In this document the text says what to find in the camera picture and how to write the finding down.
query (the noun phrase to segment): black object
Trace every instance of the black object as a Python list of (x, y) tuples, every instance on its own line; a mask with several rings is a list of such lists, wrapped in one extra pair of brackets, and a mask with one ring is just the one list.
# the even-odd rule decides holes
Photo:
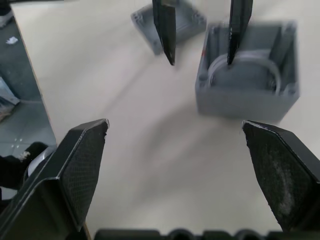
[(176, 58), (176, 0), (152, 0), (153, 21), (164, 54), (172, 66)]
[(320, 161), (292, 132), (243, 125), (257, 181), (284, 231), (320, 230)]
[(224, 231), (205, 231), (193, 235), (183, 229), (174, 230), (162, 236), (156, 230), (99, 230), (94, 240), (319, 240), (317, 232), (270, 232), (263, 237), (251, 230), (241, 230), (235, 236)]
[(65, 240), (83, 227), (108, 128), (109, 123), (101, 119), (67, 133), (0, 215), (0, 240)]
[(228, 64), (232, 64), (249, 24), (253, 0), (231, 0)]

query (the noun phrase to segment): floor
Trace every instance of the floor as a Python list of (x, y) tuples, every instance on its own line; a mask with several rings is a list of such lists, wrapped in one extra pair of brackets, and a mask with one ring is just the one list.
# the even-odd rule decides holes
[[(10, 37), (16, 37), (18, 42), (6, 44)], [(14, 20), (0, 29), (0, 76), (20, 99), (11, 114), (0, 121), (0, 156), (18, 157), (34, 142), (55, 145), (56, 138)], [(10, 199), (16, 193), (1, 188), (3, 199)]]
[(18, 156), (30, 144), (56, 144), (44, 105), (18, 105), (13, 113), (0, 122), (0, 155)]

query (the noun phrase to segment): white table surface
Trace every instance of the white table surface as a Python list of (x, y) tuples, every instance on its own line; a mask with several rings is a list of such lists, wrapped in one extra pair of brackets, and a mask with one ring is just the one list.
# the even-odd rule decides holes
[[(99, 182), (87, 215), (99, 228), (177, 227), (195, 233), (279, 230), (256, 181), (241, 121), (197, 114), (204, 34), (155, 57), (130, 14), (150, 0), (15, 4), (58, 143), (81, 123), (108, 118)], [(193, 0), (209, 21), (227, 0)], [(255, 0), (254, 20), (298, 22), (301, 98), (279, 124), (320, 157), (319, 0)]]

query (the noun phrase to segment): open box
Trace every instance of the open box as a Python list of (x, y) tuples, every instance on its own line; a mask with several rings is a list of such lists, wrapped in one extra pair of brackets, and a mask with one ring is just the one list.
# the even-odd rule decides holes
[[(227, 66), (229, 26), (209, 25), (195, 83), (199, 113), (280, 121), (300, 96), (296, 31), (292, 22), (249, 25), (236, 55), (239, 59)], [(253, 60), (242, 61), (246, 53)], [(220, 61), (213, 74), (212, 63), (224, 57), (225, 63)], [(277, 74), (261, 64), (265, 62)]]
[[(175, 1), (176, 44), (182, 43), (207, 29), (207, 19), (186, 0)], [(153, 5), (132, 13), (131, 20), (146, 38), (155, 55), (163, 48), (154, 24)]]

